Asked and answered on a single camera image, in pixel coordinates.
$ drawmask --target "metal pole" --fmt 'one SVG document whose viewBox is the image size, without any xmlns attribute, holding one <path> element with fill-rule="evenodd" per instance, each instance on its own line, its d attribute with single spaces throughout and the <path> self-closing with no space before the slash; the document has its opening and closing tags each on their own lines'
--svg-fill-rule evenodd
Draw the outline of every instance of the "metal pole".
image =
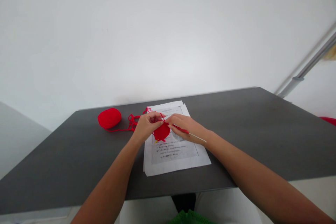
<svg viewBox="0 0 336 224">
<path fill-rule="evenodd" d="M 336 44 L 336 32 L 328 39 L 314 57 L 305 65 L 301 72 L 292 78 L 287 86 L 278 94 L 279 97 L 285 98 L 289 93 L 301 82 L 304 81 L 304 76 L 319 62 L 320 59 Z"/>
</svg>

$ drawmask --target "leg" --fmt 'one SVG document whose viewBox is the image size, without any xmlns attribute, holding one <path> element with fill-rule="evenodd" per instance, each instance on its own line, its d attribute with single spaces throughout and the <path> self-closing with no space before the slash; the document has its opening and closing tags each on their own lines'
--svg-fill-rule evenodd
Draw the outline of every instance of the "leg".
<svg viewBox="0 0 336 224">
<path fill-rule="evenodd" d="M 261 223 L 257 207 L 239 188 L 196 193 L 195 212 L 215 223 Z"/>
<path fill-rule="evenodd" d="M 118 218 L 120 224 L 164 224 L 178 214 L 170 196 L 125 201 Z"/>
</svg>

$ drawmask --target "crochet pattern sheet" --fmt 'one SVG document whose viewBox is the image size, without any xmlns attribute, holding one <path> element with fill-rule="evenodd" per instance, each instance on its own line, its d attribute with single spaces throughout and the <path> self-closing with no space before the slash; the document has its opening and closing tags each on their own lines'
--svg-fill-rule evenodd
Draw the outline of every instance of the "crochet pattern sheet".
<svg viewBox="0 0 336 224">
<path fill-rule="evenodd" d="M 152 111 L 161 112 L 168 118 L 172 114 L 190 116 L 182 101 L 149 107 Z M 176 170 L 210 165 L 209 156 L 202 145 L 188 142 L 174 132 L 165 138 L 165 142 L 156 140 L 151 135 L 145 142 L 143 170 L 147 176 L 173 172 Z"/>
</svg>

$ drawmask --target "left hand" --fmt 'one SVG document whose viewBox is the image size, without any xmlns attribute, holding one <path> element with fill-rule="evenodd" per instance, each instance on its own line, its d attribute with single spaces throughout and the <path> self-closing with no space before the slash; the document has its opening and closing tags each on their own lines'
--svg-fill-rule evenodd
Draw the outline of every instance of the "left hand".
<svg viewBox="0 0 336 224">
<path fill-rule="evenodd" d="M 143 144 L 153 131 L 163 124 L 163 117 L 166 116 L 164 114 L 161 116 L 158 112 L 150 112 L 140 116 L 131 139 Z"/>
</svg>

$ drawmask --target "table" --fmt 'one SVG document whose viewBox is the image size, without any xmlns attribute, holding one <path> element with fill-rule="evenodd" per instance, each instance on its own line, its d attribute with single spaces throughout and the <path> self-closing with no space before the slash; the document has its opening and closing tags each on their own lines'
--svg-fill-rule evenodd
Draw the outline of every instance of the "table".
<svg viewBox="0 0 336 224">
<path fill-rule="evenodd" d="M 260 88 L 114 106 L 130 114 L 182 100 L 191 117 L 284 179 L 336 175 L 336 127 Z M 0 215 L 81 205 L 132 132 L 107 132 L 97 121 L 109 107 L 80 110 L 0 180 Z M 135 159 L 126 200 L 235 187 L 208 152 L 211 165 L 146 177 L 144 148 Z"/>
</svg>

